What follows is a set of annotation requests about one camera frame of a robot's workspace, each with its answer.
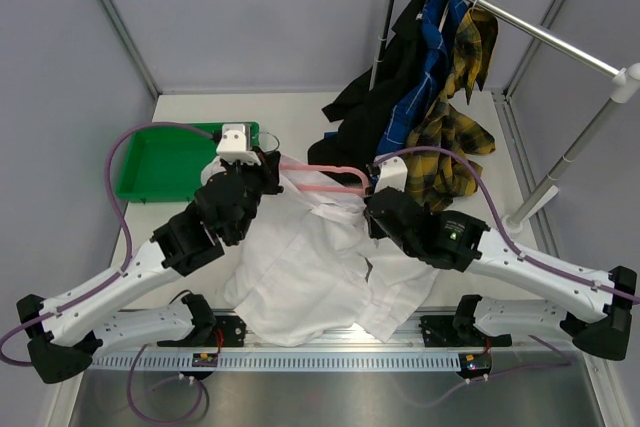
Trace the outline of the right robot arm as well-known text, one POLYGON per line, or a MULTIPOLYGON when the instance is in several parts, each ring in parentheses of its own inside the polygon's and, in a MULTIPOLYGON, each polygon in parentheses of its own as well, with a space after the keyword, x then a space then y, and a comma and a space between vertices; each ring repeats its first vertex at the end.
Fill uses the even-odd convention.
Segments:
POLYGON ((605 360, 625 359, 637 275, 571 264, 511 241, 468 214, 432 213, 387 187, 368 197, 365 216, 375 233, 408 257, 440 270, 497 279, 534 294, 500 300, 461 298, 452 320, 456 344, 482 346, 514 335, 556 338, 605 360))

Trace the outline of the pink hanger with metal hook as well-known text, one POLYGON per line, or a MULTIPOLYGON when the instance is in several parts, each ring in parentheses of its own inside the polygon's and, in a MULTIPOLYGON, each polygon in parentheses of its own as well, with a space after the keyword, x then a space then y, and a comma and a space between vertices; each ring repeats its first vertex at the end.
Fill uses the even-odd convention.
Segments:
POLYGON ((279 169, 300 192, 345 194, 363 198, 371 187, 368 177, 352 167, 309 165, 283 154, 279 169))

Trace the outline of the white shirt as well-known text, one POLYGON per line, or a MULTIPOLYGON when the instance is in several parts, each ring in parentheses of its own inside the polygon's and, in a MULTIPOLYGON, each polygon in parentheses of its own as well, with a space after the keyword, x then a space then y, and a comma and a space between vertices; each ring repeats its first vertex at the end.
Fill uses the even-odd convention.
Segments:
POLYGON ((426 300, 438 272, 367 232, 362 198, 300 192, 262 198, 225 300, 258 336, 352 320, 381 342, 426 300))

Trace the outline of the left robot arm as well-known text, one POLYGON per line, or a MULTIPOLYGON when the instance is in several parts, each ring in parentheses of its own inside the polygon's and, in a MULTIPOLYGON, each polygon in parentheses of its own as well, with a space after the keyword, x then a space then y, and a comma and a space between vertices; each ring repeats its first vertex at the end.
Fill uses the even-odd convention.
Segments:
POLYGON ((177 282, 242 242, 263 196, 282 192, 281 155, 253 148, 254 164, 216 159, 215 172, 184 211, 157 228, 126 269, 110 268, 58 297, 30 294, 17 303, 29 338, 29 366, 46 384, 66 381, 113 352, 197 347, 208 343, 216 319, 201 294, 164 307, 131 310, 145 294, 177 282))

